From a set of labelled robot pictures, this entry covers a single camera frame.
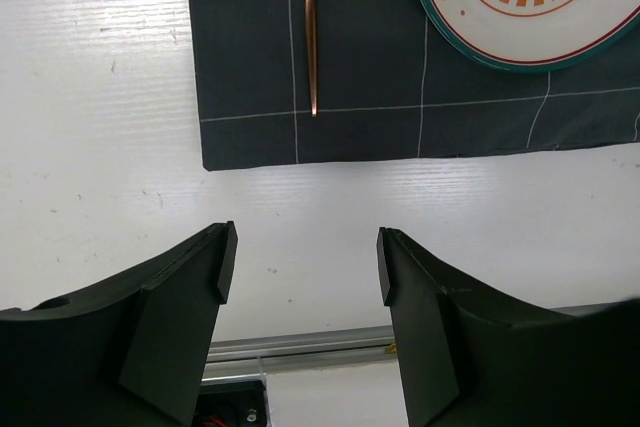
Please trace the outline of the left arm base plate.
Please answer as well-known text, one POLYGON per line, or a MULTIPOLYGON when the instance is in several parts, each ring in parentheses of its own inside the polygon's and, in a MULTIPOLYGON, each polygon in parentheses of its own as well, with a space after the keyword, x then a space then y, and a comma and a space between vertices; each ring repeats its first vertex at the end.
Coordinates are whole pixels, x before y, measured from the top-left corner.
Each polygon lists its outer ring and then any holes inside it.
POLYGON ((192 427, 267 427, 271 425, 266 388, 251 380, 202 386, 192 427))

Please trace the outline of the copper fork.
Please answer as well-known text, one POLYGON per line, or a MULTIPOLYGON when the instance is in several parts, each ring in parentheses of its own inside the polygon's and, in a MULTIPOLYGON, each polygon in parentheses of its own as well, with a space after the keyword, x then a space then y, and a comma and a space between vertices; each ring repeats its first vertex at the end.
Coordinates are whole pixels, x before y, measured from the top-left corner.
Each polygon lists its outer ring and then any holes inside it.
POLYGON ((315 0, 304 0, 305 35, 311 116, 318 115, 318 59, 315 0))

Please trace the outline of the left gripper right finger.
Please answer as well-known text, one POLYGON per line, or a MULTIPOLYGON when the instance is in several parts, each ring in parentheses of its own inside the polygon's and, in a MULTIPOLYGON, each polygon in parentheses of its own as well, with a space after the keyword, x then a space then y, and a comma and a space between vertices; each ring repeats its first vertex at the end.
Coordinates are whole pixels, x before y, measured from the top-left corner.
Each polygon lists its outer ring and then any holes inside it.
POLYGON ((635 426, 639 303, 565 313, 516 299, 404 232, 377 239, 412 426, 635 426))

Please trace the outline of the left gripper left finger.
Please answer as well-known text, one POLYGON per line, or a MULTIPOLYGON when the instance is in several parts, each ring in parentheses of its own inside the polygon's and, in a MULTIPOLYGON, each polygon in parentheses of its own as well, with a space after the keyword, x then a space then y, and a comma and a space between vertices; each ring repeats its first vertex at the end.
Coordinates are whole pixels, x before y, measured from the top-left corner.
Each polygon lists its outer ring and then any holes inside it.
POLYGON ((187 426, 238 237, 215 223, 98 283, 1 314, 5 426, 187 426))

